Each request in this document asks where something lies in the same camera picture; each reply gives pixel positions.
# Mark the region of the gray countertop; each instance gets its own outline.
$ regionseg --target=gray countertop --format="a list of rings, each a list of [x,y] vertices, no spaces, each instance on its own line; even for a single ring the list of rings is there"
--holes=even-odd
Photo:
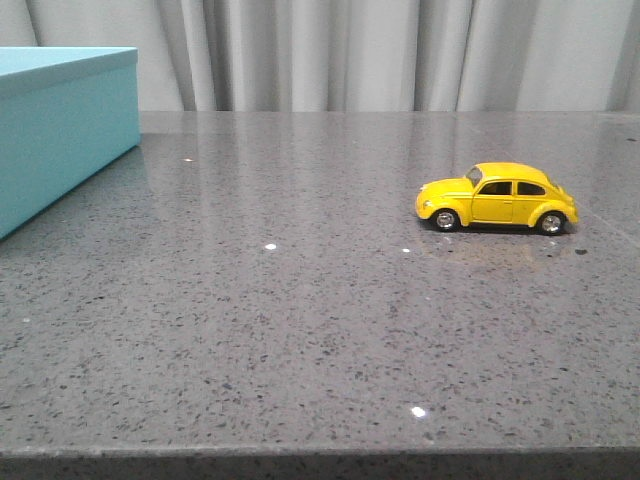
[[[6,458],[640,450],[639,116],[142,129],[0,242]],[[423,183],[488,159],[545,170],[580,223],[417,219]]]

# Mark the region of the curtain fold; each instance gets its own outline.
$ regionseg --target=curtain fold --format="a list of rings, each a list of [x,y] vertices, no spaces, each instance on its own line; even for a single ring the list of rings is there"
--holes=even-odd
[[[640,112],[640,0],[0,0],[0,45],[136,46],[141,110]]]

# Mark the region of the toy car door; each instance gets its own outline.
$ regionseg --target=toy car door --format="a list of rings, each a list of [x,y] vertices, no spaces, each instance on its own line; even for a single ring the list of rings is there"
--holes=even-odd
[[[531,182],[517,182],[513,201],[513,222],[526,224],[533,211],[547,201],[545,189]]]
[[[512,182],[488,181],[471,203],[473,221],[508,223],[513,218]]]

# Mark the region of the toy car wheel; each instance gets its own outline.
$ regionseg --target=toy car wheel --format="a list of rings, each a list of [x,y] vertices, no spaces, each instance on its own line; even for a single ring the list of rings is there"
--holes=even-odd
[[[441,232],[452,232],[460,227],[460,219],[456,212],[445,208],[431,216],[431,224]]]
[[[547,212],[538,219],[536,227],[543,235],[560,235],[566,221],[560,212]]]

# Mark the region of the yellow toy car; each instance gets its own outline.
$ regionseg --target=yellow toy car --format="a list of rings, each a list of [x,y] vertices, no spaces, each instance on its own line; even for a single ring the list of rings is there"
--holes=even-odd
[[[520,163],[479,163],[462,178],[424,184],[416,213],[443,232],[471,223],[527,225],[559,235],[578,222],[571,195],[542,171]]]

